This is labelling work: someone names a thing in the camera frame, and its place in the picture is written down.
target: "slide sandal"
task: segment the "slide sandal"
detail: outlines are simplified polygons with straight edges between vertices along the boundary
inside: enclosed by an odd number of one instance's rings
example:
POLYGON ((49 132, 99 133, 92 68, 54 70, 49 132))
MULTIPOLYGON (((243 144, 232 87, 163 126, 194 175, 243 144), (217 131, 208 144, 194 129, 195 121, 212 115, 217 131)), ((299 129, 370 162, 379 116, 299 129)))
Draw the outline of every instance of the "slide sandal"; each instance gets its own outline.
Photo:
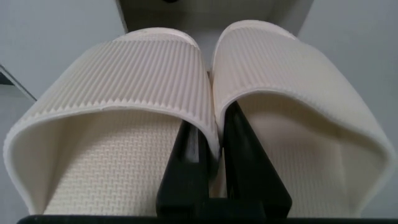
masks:
POLYGON ((211 97, 187 34, 126 34, 85 52, 13 126, 6 168, 30 214, 156 215, 182 119, 218 158, 211 97))
POLYGON ((211 76, 219 133, 237 101, 292 197, 290 217, 357 217, 391 176, 394 148, 364 101, 282 28, 231 24, 211 76))

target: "white wall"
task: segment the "white wall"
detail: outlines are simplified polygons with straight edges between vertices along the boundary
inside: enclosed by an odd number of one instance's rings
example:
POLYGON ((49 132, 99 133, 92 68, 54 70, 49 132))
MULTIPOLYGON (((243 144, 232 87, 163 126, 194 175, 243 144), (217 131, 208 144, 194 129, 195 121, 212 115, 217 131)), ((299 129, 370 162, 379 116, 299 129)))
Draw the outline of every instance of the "white wall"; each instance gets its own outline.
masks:
MULTIPOLYGON (((398 1, 314 0, 298 38, 321 50, 398 147, 398 1)), ((363 212, 398 218, 398 172, 363 212)))
POLYGON ((2 0, 0 64, 38 98, 86 49, 124 33, 116 1, 2 0))

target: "slipper insole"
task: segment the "slipper insole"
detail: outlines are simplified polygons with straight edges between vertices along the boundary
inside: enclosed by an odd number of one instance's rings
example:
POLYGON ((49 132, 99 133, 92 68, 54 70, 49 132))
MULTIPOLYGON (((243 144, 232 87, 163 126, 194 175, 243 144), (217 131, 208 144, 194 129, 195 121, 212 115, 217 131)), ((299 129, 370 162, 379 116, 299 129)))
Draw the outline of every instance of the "slipper insole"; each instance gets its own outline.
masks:
POLYGON ((135 110, 67 119, 45 214, 156 216, 181 120, 135 110))

